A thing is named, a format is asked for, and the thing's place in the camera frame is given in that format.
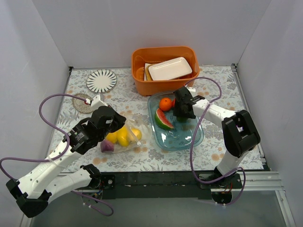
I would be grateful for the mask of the yellow lemon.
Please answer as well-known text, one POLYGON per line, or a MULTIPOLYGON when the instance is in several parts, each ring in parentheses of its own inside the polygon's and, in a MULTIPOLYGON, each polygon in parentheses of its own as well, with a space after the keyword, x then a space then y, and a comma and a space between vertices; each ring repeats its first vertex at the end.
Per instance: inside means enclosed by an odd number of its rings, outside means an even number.
POLYGON ((109 133, 106 137, 106 140, 109 142, 116 144, 117 143, 117 132, 109 133))

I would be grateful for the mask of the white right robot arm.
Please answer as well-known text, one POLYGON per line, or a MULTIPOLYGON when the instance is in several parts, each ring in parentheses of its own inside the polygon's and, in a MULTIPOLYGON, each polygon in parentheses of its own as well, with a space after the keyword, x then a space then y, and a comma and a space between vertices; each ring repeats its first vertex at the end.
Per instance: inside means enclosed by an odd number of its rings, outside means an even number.
POLYGON ((197 181, 204 184, 215 183, 220 188, 227 187, 231 175, 238 171, 238 166, 246 154, 260 143, 260 135, 250 113, 246 110, 231 111, 215 105, 212 101, 196 94, 192 87, 183 86, 174 91, 175 106, 173 115, 178 118, 195 119, 199 123, 205 119, 223 131, 226 152, 214 170, 214 177, 197 181))

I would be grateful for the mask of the purple sweet potato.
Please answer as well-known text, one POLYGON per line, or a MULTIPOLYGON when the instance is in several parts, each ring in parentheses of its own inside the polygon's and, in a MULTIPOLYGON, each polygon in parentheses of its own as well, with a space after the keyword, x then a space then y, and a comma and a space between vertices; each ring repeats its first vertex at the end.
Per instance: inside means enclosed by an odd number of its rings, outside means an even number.
POLYGON ((108 140, 103 140, 100 143, 100 150, 102 153, 113 153, 115 150, 115 145, 108 140))

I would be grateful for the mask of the clear zip top bag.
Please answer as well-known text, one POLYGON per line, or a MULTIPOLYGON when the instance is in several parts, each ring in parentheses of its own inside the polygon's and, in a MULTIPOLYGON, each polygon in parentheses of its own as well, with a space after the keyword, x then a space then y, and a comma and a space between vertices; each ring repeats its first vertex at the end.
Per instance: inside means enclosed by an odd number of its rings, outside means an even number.
POLYGON ((103 154, 115 154, 140 148, 151 138, 151 129, 142 117, 124 113, 124 126, 116 132, 109 133, 100 143, 103 154))

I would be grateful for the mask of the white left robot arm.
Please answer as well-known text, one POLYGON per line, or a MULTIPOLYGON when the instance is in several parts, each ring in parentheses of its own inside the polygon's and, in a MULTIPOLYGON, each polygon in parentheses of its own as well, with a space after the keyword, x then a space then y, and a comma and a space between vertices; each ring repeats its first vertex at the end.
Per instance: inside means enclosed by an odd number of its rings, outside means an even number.
POLYGON ((71 175, 59 173, 90 149, 96 147, 109 133, 121 129, 126 118, 110 106, 101 106, 92 116, 77 123, 58 144, 57 148, 27 175, 6 183, 21 211, 33 218, 42 213, 49 203, 72 190, 102 183, 100 171, 93 165, 81 166, 71 175))

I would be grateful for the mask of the green pepper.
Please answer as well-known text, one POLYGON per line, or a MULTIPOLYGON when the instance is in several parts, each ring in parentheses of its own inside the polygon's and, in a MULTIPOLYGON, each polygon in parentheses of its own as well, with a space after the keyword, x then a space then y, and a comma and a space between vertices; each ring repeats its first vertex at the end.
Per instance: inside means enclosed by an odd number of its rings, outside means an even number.
POLYGON ((185 117, 177 117, 178 122, 186 122, 187 120, 188 120, 188 118, 185 118, 185 117))

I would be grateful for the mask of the yellow mango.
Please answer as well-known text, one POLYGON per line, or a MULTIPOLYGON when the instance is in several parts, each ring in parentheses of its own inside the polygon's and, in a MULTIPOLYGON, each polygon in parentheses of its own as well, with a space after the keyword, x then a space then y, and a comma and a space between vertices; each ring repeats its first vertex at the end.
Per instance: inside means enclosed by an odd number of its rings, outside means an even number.
POLYGON ((117 141, 122 147, 129 146, 128 130, 125 126, 117 131, 117 141))

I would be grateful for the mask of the yellow pear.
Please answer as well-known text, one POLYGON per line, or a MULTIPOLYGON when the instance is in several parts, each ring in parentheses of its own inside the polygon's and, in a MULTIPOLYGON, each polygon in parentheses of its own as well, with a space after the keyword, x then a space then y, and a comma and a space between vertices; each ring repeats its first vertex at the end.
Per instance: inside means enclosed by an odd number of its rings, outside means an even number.
POLYGON ((141 132, 139 129, 137 129, 137 128, 132 128, 131 131, 132 131, 132 133, 136 136, 136 138, 137 138, 138 140, 141 140, 141 139, 142 139, 142 132, 141 132))

